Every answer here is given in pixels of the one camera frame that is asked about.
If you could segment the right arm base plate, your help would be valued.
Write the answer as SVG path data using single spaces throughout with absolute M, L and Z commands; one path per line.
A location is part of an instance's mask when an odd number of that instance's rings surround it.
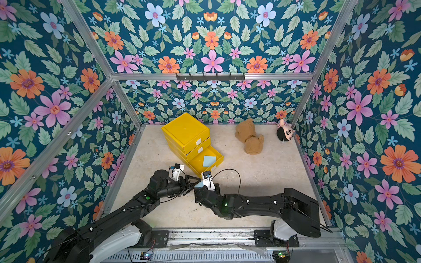
M 284 241 L 276 238 L 269 229 L 254 230 L 253 239 L 256 247 L 296 248 L 300 246 L 297 235 L 290 237 L 287 241 Z

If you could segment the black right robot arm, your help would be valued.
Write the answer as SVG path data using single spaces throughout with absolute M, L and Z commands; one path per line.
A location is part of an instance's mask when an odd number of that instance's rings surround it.
M 321 237 L 318 202 L 293 189 L 273 196 L 247 197 L 239 194 L 221 195 L 207 187 L 194 190 L 195 202 L 209 208 L 226 220 L 248 216 L 282 219 L 292 230 L 312 238 Z

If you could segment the yellow plastic drawer cabinet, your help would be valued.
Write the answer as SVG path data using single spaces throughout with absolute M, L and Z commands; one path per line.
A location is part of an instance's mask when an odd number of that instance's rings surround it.
M 170 150 L 187 167 L 189 161 L 212 146 L 209 128 L 187 113 L 164 125 L 162 131 Z

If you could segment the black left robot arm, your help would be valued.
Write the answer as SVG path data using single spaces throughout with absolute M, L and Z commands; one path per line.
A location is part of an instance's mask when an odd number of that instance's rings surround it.
M 200 181 L 179 167 L 157 170 L 148 186 L 121 208 L 77 230 L 61 231 L 44 262 L 100 263 L 134 245 L 147 247 L 152 243 L 152 228 L 142 218 L 157 208 L 162 198 L 186 195 Z

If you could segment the brown teddy bear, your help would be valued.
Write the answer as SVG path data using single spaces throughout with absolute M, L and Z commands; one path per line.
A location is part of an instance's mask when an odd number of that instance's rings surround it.
M 253 119 L 239 123 L 236 127 L 235 137 L 244 144 L 245 153 L 257 155 L 263 151 L 264 136 L 256 133 Z

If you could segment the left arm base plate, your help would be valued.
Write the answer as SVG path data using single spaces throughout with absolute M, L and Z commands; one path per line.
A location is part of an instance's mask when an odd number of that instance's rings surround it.
M 137 244 L 139 248 L 165 248 L 169 240 L 169 231 L 152 230 L 141 234 Z

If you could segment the blue sticky note pad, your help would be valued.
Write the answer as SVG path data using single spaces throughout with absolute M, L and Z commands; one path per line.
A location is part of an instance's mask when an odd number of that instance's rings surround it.
M 203 187 L 203 182 L 202 181 L 200 181 L 199 183 L 197 183 L 195 185 L 195 188 L 202 188 L 202 187 Z
M 203 159 L 203 167 L 211 167 L 212 165 L 215 164 L 215 162 L 217 161 L 217 157 L 216 156 L 204 156 Z

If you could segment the black wall hook rail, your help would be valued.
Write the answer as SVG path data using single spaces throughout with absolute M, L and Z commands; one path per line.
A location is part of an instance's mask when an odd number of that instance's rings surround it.
M 244 81 L 245 74 L 233 73 L 181 73 L 175 74 L 177 81 Z

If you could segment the pink black plush toy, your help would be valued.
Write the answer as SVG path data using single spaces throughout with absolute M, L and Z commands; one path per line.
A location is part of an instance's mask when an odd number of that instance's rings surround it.
M 284 119 L 280 119 L 277 123 L 276 135 L 280 141 L 291 141 L 294 136 L 294 129 L 291 124 Z

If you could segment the yellow bottom drawer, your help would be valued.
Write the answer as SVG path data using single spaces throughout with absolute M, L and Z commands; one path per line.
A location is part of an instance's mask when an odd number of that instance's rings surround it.
M 188 166 L 200 178 L 202 173 L 215 170 L 223 161 L 224 156 L 213 146 L 209 146 L 189 161 Z

